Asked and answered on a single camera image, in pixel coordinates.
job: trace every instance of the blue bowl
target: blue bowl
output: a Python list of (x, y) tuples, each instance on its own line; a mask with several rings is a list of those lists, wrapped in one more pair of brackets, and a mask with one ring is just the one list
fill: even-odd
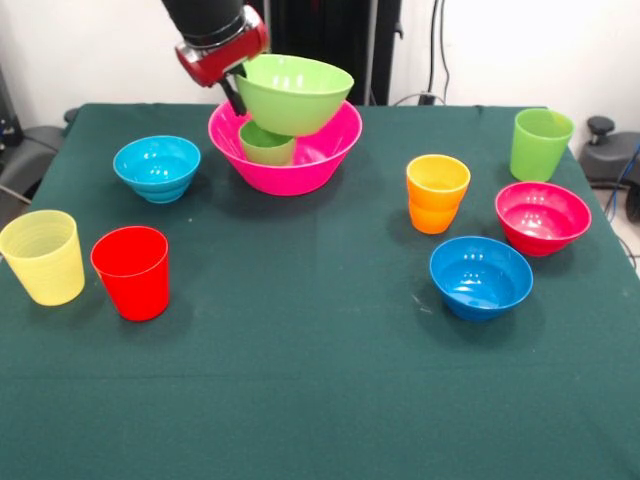
[(458, 317), (485, 322), (522, 302), (533, 272), (510, 246), (485, 237), (457, 237), (431, 254), (429, 271), (445, 303)]
[(189, 140), (155, 136), (123, 147), (113, 159), (116, 174), (151, 203), (170, 203), (182, 196), (200, 164), (200, 150)]

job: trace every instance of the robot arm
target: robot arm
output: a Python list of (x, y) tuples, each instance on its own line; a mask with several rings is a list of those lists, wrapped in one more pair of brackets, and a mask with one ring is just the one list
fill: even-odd
[(244, 75), (242, 63), (269, 46), (256, 11), (242, 0), (162, 0), (183, 42), (176, 55), (191, 78), (203, 87), (219, 83), (237, 115), (246, 108), (227, 79)]

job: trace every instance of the magenta bowl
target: magenta bowl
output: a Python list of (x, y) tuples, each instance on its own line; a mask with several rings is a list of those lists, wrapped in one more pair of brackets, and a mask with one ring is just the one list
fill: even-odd
[(360, 114), (344, 101), (318, 132), (297, 138), (292, 165), (261, 165), (247, 160), (238, 138), (250, 119), (250, 114), (237, 116), (225, 102), (209, 119), (209, 137), (249, 185), (270, 195), (303, 195), (322, 187), (362, 133)]
[(591, 210), (575, 193), (552, 183), (520, 182), (496, 196), (505, 236), (520, 253), (543, 257), (563, 249), (591, 225)]

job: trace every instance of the plastic bowl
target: plastic bowl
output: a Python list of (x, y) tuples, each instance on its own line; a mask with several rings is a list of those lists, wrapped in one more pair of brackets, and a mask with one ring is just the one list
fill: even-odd
[(250, 119), (236, 116), (225, 102), (209, 119), (209, 137), (249, 185), (270, 195), (302, 195), (322, 187), (362, 133), (360, 114), (345, 101), (318, 133), (297, 139), (292, 165), (261, 165), (247, 160), (238, 138)]
[(521, 182), (496, 196), (505, 236), (520, 252), (543, 257), (566, 247), (591, 225), (591, 211), (575, 193), (552, 183)]
[(200, 150), (189, 140), (155, 136), (123, 147), (113, 159), (116, 174), (151, 203), (170, 203), (182, 196), (200, 164)]
[(255, 122), (280, 135), (316, 133), (347, 98), (353, 77), (328, 63), (289, 55), (258, 55), (236, 75), (238, 92)]
[(438, 246), (429, 271), (445, 303), (458, 317), (484, 322), (522, 302), (533, 287), (525, 258), (485, 237), (457, 237)]

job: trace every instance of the plastic cup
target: plastic cup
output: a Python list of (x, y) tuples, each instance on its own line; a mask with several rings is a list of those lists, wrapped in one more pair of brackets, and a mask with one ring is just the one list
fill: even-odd
[(511, 149), (511, 174), (523, 182), (546, 182), (553, 176), (573, 135), (573, 122), (546, 108), (516, 115)]
[(0, 232), (0, 252), (34, 302), (62, 305), (84, 288), (78, 227), (71, 215), (38, 210)]
[(249, 161), (277, 167), (293, 163), (295, 137), (267, 132), (253, 120), (244, 124), (239, 136), (242, 149)]
[(442, 233), (456, 216), (471, 180), (460, 160), (446, 155), (422, 155), (407, 166), (409, 215), (422, 233)]
[(124, 227), (94, 245), (91, 263), (120, 315), (144, 322), (169, 305), (169, 242), (150, 227)]

